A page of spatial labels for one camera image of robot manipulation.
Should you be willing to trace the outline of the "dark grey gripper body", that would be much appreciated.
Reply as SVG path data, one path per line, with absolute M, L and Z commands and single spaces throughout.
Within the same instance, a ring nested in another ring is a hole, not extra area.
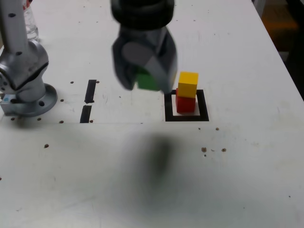
M 166 27 L 156 30 L 134 30 L 121 26 L 119 36 L 128 41 L 143 40 L 152 45 L 160 45 L 166 36 Z

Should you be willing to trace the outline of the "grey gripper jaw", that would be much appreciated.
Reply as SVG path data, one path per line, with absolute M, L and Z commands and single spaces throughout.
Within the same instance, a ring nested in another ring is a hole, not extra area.
M 171 92 L 177 74 L 177 50 L 175 42 L 166 28 L 166 36 L 160 45 L 143 40 L 131 41 L 124 45 L 123 56 L 139 65 L 136 74 L 140 89 Z
M 114 71 L 121 85 L 129 91 L 132 91 L 137 79 L 139 65 L 131 63 L 123 56 L 123 47 L 131 42 L 131 39 L 116 39 L 112 46 L 112 57 Z

